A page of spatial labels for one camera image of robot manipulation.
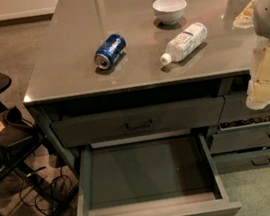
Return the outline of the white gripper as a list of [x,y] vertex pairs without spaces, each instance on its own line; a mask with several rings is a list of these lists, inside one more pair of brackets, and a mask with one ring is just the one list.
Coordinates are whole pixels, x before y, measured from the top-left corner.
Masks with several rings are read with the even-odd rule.
[[[270,39],[270,0],[252,0],[235,18],[233,27],[248,29],[254,24],[255,33]],[[260,110],[270,104],[270,41],[254,49],[251,58],[246,106]]]

